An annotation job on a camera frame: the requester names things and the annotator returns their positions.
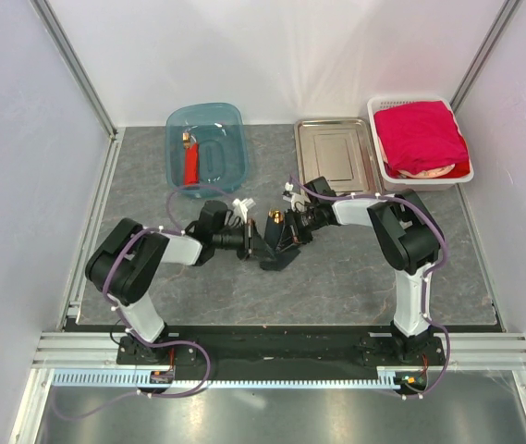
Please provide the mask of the gold spoon green handle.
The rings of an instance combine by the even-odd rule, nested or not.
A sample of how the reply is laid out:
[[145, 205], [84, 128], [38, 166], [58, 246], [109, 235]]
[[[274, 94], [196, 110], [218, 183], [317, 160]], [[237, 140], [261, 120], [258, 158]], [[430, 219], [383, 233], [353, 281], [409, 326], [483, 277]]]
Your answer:
[[268, 213], [268, 217], [277, 225], [282, 224], [284, 222], [284, 213], [280, 210], [270, 210]]

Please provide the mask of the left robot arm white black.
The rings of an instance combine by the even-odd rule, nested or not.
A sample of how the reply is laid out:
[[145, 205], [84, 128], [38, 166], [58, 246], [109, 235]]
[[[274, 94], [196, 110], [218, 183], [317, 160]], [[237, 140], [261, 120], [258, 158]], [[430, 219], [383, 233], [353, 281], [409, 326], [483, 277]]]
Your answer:
[[86, 279], [103, 294], [128, 333], [139, 340], [138, 354], [148, 363], [161, 363], [170, 350], [163, 336], [166, 323], [149, 296], [160, 265], [203, 265], [217, 250], [234, 251], [240, 260], [275, 259], [274, 249], [248, 217], [253, 205], [251, 199], [236, 199], [231, 205], [209, 200], [199, 217], [180, 232], [146, 228], [123, 218], [88, 260]]

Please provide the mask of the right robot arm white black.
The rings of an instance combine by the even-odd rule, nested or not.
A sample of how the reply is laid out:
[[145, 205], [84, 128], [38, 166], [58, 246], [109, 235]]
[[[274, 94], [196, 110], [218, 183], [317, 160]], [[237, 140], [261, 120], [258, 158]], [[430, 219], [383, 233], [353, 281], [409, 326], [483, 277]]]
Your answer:
[[411, 364], [423, 353], [421, 336], [433, 326], [430, 290], [433, 272], [447, 259], [448, 249], [440, 227], [415, 191], [395, 194], [337, 194], [324, 177], [304, 185], [291, 178], [283, 199], [287, 210], [271, 210], [265, 241], [279, 260], [288, 261], [313, 233], [334, 226], [373, 229], [388, 265], [395, 270], [396, 311], [390, 340], [392, 357]]

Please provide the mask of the black paper napkin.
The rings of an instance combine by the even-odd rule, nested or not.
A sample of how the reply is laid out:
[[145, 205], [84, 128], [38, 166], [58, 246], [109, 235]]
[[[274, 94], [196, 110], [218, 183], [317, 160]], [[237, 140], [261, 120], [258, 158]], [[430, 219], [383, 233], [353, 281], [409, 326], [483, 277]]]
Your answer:
[[273, 252], [270, 258], [263, 259], [259, 263], [264, 271], [282, 271], [300, 255], [300, 249], [289, 237], [283, 219], [268, 216], [263, 239]]

